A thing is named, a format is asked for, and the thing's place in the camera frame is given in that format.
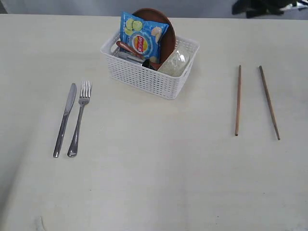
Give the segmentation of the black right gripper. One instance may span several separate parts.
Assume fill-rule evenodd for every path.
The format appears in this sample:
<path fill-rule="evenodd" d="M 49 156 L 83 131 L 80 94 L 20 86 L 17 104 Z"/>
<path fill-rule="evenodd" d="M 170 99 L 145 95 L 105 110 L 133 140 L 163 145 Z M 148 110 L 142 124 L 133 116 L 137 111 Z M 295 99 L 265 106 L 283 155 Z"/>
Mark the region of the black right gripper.
<path fill-rule="evenodd" d="M 254 18 L 265 15 L 283 15 L 281 10 L 287 5 L 296 5 L 296 0 L 238 0 L 232 8 L 232 15 L 245 13 L 246 18 Z"/>

